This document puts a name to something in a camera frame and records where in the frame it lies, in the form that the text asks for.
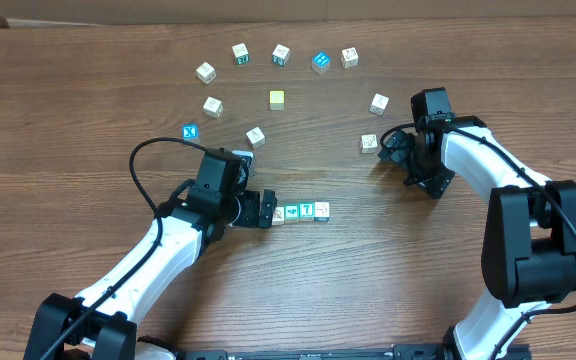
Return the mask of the leaf drawing wooden block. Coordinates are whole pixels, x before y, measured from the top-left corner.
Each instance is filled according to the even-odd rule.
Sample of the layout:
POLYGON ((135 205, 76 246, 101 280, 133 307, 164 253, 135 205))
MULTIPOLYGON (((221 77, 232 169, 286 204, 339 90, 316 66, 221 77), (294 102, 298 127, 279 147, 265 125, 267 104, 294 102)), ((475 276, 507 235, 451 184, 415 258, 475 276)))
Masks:
POLYGON ((277 206, 272 216, 272 226, 285 224, 285 209, 283 206, 277 206))

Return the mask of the wooden block blue side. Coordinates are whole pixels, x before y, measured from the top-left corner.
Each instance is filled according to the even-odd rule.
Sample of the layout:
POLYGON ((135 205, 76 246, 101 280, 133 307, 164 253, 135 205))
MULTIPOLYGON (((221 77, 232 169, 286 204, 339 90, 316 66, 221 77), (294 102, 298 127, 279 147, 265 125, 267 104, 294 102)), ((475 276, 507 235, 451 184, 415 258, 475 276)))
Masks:
POLYGON ((330 218, 330 203, 329 202, 315 202, 314 203, 314 220, 317 222, 328 222, 330 218))

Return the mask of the green 4 wooden block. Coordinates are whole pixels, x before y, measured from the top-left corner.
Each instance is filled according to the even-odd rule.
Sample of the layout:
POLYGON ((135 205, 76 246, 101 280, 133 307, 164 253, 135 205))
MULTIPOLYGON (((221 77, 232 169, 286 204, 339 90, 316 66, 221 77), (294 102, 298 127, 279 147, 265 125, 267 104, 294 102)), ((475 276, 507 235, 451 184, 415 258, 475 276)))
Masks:
POLYGON ((296 223, 299 222, 299 205, 298 204, 286 204, 284 206, 284 222, 296 223))

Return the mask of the green 7 wooden block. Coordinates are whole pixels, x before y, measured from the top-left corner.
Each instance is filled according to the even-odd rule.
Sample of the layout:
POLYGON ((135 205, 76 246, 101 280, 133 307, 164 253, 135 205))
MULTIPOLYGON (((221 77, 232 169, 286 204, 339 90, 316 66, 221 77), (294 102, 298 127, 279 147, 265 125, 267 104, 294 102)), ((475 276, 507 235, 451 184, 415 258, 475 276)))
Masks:
POLYGON ((299 207, 299 221, 313 221, 315 217, 315 204, 313 202, 301 202, 299 207))

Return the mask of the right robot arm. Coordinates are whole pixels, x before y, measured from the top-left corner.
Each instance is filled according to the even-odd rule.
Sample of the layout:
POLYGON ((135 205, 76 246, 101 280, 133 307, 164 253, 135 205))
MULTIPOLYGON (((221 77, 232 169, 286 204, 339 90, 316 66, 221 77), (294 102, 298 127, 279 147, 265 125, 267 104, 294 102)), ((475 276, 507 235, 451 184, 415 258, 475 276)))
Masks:
POLYGON ((514 339, 537 316, 576 312, 576 182, 520 162, 478 117, 453 112, 445 88, 410 99, 413 120, 387 130, 379 157, 407 186, 440 198, 460 175, 486 201, 485 289, 438 344, 399 344, 392 359, 529 359, 514 339))

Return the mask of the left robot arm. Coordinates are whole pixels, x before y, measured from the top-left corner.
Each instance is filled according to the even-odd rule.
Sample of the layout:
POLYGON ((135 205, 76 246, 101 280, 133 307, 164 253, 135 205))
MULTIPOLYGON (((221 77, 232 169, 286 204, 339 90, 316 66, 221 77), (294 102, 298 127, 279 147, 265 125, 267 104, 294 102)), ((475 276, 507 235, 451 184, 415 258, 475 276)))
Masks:
POLYGON ((66 344, 92 347, 94 359, 143 354, 137 327, 168 285, 226 227, 271 226, 274 193, 246 188, 254 165, 250 151, 206 150, 196 178, 157 208, 143 239, 112 270, 74 297, 53 293, 42 302, 25 358, 59 359, 66 344))

